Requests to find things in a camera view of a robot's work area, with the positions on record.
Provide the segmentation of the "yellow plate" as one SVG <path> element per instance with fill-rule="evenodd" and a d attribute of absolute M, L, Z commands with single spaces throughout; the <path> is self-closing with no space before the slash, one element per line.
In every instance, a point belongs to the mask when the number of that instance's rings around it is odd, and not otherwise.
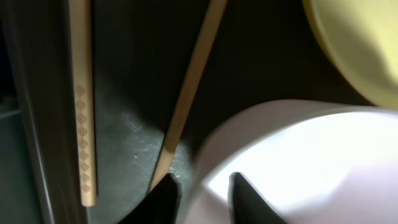
<path fill-rule="evenodd" d="M 311 30 L 349 84 L 397 109 L 397 0 L 303 0 Z"/>

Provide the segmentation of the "pink bowl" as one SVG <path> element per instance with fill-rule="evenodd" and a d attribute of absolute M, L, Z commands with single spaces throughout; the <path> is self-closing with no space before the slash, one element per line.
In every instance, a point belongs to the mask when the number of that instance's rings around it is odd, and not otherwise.
<path fill-rule="evenodd" d="M 307 100 L 250 107 L 198 153 L 184 223 L 231 223 L 240 172 L 287 223 L 397 222 L 397 112 Z"/>

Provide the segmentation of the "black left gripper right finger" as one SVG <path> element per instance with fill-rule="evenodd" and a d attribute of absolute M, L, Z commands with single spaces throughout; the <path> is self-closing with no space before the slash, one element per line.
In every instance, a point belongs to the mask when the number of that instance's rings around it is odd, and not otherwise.
<path fill-rule="evenodd" d="M 287 224 L 240 172 L 230 175 L 228 203 L 232 224 Z"/>

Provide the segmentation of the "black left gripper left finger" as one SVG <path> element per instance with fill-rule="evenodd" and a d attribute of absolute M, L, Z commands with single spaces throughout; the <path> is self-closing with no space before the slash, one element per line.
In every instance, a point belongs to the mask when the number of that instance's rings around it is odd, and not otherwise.
<path fill-rule="evenodd" d="M 174 224 L 180 199 L 180 184 L 168 173 L 118 224 Z"/>

